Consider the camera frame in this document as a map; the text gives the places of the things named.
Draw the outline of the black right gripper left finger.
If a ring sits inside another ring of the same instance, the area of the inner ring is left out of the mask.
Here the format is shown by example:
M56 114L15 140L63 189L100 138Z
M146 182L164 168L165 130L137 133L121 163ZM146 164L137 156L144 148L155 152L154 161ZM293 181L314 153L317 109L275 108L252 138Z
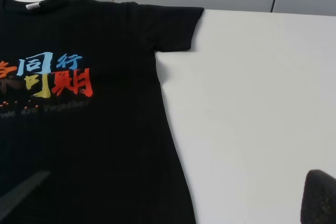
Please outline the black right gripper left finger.
M10 213L48 177L49 171L39 171L1 197L1 213Z

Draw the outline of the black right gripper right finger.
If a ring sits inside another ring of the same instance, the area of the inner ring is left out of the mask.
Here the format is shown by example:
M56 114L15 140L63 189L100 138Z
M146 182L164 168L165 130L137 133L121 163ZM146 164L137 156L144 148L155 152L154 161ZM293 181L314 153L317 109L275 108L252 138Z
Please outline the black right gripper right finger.
M335 224L335 178L322 170L307 173L300 222Z

